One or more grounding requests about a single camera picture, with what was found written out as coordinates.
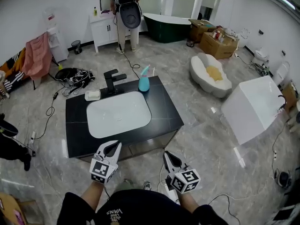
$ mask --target faucet handle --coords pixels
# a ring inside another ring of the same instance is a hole
[[[105,73],[103,73],[103,74],[104,74],[104,78],[105,78],[105,79],[110,79],[110,78],[112,78],[112,75],[113,75],[113,74],[118,73],[118,72],[119,72],[119,71],[118,71],[117,69],[114,69],[114,70],[105,72]]]

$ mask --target white wall-mounted toilet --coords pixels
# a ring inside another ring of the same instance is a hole
[[[261,48],[260,50],[256,50],[254,53],[254,58],[252,59],[252,63],[257,63],[259,65],[263,65],[269,59],[269,55],[267,52]]]
[[[286,77],[290,70],[290,64],[286,61],[280,65],[276,73],[273,76],[273,81],[278,86]]]

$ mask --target tiled floor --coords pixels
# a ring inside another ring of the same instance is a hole
[[[68,60],[62,62],[65,68],[91,69],[96,77],[79,94],[105,87],[103,73],[114,68],[127,74],[127,80],[120,83],[136,79],[126,58],[116,53],[115,48],[116,44],[106,45],[100,47],[97,54],[93,46],[84,47],[80,55],[71,52]],[[126,54],[132,64],[141,65],[137,69],[139,72],[151,64],[150,74],[159,76],[185,123],[168,149],[183,154],[200,174],[202,189],[192,192],[195,199],[199,204],[206,204],[221,193],[236,199],[246,197],[236,201],[231,199],[232,214],[240,219],[241,224],[264,224],[283,198],[284,191],[270,178],[273,159],[271,147],[287,120],[287,115],[279,115],[265,133],[239,146],[220,111],[224,99],[204,92],[190,79],[188,67],[190,58],[200,52],[197,46],[189,48],[185,41],[160,44],[146,36],[140,36],[139,49],[135,53],[129,50],[127,44]],[[237,53],[245,62],[250,62],[251,55],[245,49]],[[221,62],[232,81],[233,89],[242,81],[258,77],[239,58],[232,57]],[[56,69],[55,66],[51,68],[53,75]],[[50,77],[45,78],[37,90],[33,90],[32,83],[28,82],[14,91],[11,98],[0,106],[0,112],[5,113],[6,120],[19,129],[18,140],[27,141],[32,131],[36,131],[37,135],[42,134],[47,121],[45,112],[60,87]],[[0,160],[1,190],[21,200],[35,199],[47,225],[56,224],[61,202],[67,191],[80,195],[90,184],[90,165],[66,157],[65,100],[60,94],[54,101],[55,113],[49,120],[45,136],[34,144],[37,157],[32,159],[29,172],[23,170],[20,161]],[[285,127],[276,142],[275,168],[293,171],[299,164],[298,141]],[[245,161],[245,168],[239,164],[233,150],[235,147]],[[131,178],[138,185],[149,180],[154,190],[157,190],[163,164],[162,154],[162,151],[153,151],[120,162],[118,172],[108,184],[108,193],[111,194],[124,178]],[[107,196],[103,195],[100,205],[106,199]],[[229,224],[238,224],[228,214],[226,197],[219,197],[211,205]]]

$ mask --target white cabinet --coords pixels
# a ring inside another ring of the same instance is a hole
[[[112,12],[98,16],[90,15],[90,27],[92,29],[95,50],[98,52],[98,46],[118,42],[117,25],[114,24],[114,15]],[[126,31],[126,40],[130,39],[130,29]]]

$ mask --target green bathtub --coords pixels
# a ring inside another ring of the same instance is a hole
[[[150,36],[160,43],[171,43],[188,37],[191,22],[187,18],[143,14]]]

